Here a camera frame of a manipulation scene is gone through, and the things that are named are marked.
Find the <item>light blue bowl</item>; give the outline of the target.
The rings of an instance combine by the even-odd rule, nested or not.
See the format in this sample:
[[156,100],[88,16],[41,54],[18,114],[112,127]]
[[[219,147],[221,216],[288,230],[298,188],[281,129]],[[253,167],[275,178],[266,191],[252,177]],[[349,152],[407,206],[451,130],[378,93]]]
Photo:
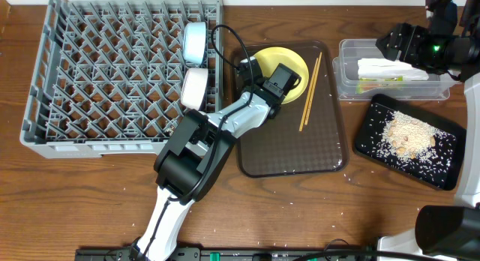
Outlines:
[[205,22],[191,22],[184,28],[183,56],[195,65],[203,63],[206,51],[207,28]]

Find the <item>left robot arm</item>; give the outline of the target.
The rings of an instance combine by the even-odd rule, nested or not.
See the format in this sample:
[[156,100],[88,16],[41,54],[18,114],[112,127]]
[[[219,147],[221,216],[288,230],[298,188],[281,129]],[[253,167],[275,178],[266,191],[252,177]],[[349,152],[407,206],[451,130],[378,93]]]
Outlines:
[[240,98],[215,113],[190,110],[154,162],[157,200],[145,233],[131,246],[130,260],[167,260],[191,208],[212,188],[237,139],[273,119],[302,77],[285,64],[263,76],[246,58],[238,75],[247,85]]

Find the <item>yellow plastic plate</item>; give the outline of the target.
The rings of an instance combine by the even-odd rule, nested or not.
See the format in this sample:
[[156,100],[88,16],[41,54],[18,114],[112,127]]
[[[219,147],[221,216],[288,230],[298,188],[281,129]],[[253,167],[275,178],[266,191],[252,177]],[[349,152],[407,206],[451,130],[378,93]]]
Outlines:
[[264,77],[270,77],[279,64],[287,66],[300,76],[300,80],[295,83],[296,87],[289,91],[283,104],[296,100],[307,88],[310,79],[309,69],[305,60],[297,52],[285,47],[273,46],[261,49],[253,57],[258,61]]

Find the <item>green snack wrapper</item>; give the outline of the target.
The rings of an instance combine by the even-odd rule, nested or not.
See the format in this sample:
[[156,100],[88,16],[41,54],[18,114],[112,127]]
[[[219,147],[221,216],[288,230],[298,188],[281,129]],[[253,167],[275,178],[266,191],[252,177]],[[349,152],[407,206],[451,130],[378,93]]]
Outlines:
[[357,94],[364,94],[375,89],[397,89],[404,84],[402,76],[388,79],[371,79],[362,77],[355,88]]

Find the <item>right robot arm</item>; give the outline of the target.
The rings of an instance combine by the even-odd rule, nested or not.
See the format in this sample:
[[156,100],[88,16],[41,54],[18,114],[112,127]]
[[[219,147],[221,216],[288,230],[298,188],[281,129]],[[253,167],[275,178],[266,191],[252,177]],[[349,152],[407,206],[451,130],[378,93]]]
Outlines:
[[426,205],[415,228],[383,236],[376,260],[479,259],[479,0],[466,0],[461,17],[452,0],[425,0],[429,25],[397,24],[376,47],[429,74],[451,74],[464,84],[465,155],[453,205]]

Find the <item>white pink bowl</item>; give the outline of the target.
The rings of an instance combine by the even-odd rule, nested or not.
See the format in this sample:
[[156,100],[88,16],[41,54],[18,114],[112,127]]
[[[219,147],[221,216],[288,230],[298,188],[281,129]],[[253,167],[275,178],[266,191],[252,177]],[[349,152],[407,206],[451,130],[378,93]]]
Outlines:
[[206,68],[187,70],[181,89],[181,104],[192,110],[200,110],[207,89],[209,72]]

